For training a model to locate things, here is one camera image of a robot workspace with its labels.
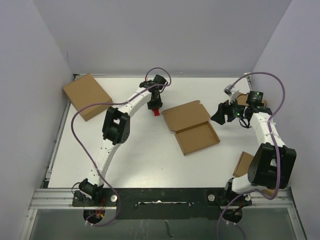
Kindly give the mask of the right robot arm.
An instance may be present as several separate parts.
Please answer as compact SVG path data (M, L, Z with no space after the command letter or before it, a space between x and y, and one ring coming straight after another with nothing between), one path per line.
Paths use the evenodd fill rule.
M218 105L217 112L210 119L220 125L234 119L247 120L247 127L255 132L258 149L247 173L227 182L222 192L223 200L232 205L240 199L241 194L263 192L265 189L277 192L287 188L297 152L287 147L279 136L273 113L262 102L263 93L247 93L246 105L238 104L238 90L230 90L227 95L229 99Z

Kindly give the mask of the red rectangular block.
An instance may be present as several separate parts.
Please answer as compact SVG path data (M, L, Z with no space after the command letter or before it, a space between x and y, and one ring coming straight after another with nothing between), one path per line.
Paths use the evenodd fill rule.
M153 109L153 113L154 113L154 116L157 117L160 115L160 112L159 112L159 109L158 108L155 108Z

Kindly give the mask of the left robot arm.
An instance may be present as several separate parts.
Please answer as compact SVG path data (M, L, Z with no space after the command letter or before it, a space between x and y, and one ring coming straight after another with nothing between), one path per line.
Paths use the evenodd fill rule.
M96 160L92 158L76 136L74 121L77 115L75 114L72 117L71 132L93 165L87 178L79 184L80 193L89 205L95 206L102 201L104 185L111 188L111 185L105 179L105 175L117 149L129 138L131 117L144 105L147 105L147 108L152 111L160 109L163 106L161 92L171 83L171 78L166 80L157 74L152 80L146 79L141 82L138 89L127 101L104 103L104 105L109 105L109 108L105 114L102 126L102 145Z

